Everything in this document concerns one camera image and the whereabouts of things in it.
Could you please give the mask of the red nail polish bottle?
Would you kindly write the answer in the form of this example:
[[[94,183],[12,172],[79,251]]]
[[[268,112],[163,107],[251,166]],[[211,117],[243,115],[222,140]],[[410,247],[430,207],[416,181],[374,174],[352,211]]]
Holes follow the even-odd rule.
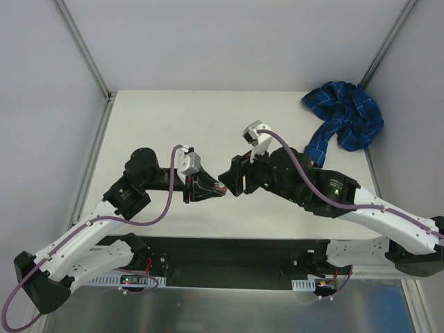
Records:
[[[216,190],[217,193],[219,193],[221,196],[224,196],[228,190],[228,188],[220,182],[216,182],[214,184],[214,189]]]

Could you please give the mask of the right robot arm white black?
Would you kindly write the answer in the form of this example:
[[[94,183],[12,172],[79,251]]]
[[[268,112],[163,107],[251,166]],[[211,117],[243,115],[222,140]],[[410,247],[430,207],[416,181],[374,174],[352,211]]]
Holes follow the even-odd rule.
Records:
[[[234,196],[262,188],[295,203],[316,216],[342,219],[378,233],[361,240],[321,240],[312,265],[319,273],[335,267],[392,264],[398,271],[420,278],[443,270],[443,217],[420,218],[387,203],[338,171],[314,167],[292,148],[232,158],[218,176]]]

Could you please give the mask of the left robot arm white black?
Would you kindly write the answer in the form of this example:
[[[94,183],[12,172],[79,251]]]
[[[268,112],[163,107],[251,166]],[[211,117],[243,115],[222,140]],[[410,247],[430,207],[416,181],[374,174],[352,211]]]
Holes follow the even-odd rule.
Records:
[[[148,191],[168,193],[166,207],[154,220],[156,223],[166,216],[175,191],[182,193],[184,203],[225,195],[226,187],[204,170],[193,148],[178,145],[173,151],[182,153],[172,155],[170,166],[162,168],[154,150],[135,150],[120,179],[83,220],[34,255],[24,251],[16,256],[17,280],[39,313],[55,311],[77,288],[98,275],[116,268],[148,268],[151,259],[148,247],[133,233],[119,237],[104,250],[88,254],[121,224],[137,225],[133,217],[150,203]]]

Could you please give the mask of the blue plaid shirt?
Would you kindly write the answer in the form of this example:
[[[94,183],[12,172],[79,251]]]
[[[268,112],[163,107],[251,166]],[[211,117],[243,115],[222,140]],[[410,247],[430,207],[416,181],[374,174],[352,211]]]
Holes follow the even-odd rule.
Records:
[[[305,147],[305,154],[319,168],[325,164],[333,136],[337,136],[339,147],[355,152],[367,149],[384,127],[378,104],[360,85],[330,81],[301,101],[323,121]]]

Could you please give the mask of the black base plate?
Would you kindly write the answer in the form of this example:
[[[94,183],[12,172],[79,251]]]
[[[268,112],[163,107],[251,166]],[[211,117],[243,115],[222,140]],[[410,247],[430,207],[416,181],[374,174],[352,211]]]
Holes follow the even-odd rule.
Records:
[[[169,287],[289,290],[310,275],[347,275],[327,262],[327,240],[142,237],[150,274]]]

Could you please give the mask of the aluminium rail right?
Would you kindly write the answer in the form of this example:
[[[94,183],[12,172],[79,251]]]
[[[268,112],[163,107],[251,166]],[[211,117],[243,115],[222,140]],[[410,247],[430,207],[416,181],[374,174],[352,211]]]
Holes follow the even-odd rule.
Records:
[[[398,271],[394,266],[357,266],[352,269],[352,278],[360,280],[417,280],[418,277]]]

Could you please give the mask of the right aluminium frame post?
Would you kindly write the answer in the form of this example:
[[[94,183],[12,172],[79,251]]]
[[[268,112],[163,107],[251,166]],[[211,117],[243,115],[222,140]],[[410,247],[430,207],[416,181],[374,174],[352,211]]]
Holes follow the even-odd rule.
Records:
[[[398,36],[407,25],[407,22],[410,20],[419,4],[420,0],[405,1],[360,81],[360,85],[363,89],[368,88],[371,80],[374,78],[385,57],[388,55]]]

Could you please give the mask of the aluminium frame post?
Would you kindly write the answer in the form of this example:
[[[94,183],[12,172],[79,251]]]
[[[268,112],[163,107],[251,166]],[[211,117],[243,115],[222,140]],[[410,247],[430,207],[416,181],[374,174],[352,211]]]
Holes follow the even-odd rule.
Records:
[[[398,36],[407,25],[407,22],[410,20],[419,4],[420,0],[405,1],[360,81],[360,85],[363,89],[368,88],[371,80],[374,78],[385,57],[388,55]]]
[[[81,31],[79,30],[75,19],[66,4],[66,1],[53,0],[51,3],[60,16],[62,23],[65,25],[65,28],[67,29],[67,32],[70,35],[79,56],[84,62],[84,65],[86,66],[90,76],[98,87],[101,95],[107,102],[112,101],[113,93],[110,91],[108,85],[106,84],[104,77],[99,70],[99,67],[97,66],[87,44],[85,43]]]

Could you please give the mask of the left aluminium frame post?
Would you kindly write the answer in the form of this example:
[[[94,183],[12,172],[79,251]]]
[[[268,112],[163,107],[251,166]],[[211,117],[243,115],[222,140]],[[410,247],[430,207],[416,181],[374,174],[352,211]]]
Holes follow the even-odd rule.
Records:
[[[65,25],[65,28],[67,29],[67,32],[70,35],[79,56],[84,62],[84,65],[86,66],[90,76],[98,87],[101,95],[107,102],[112,101],[113,93],[110,91],[108,85],[106,84],[104,77],[99,70],[99,67],[97,66],[87,44],[85,43],[81,31],[79,30],[75,19],[66,4],[66,1],[53,0],[51,3],[60,16],[62,23]]]

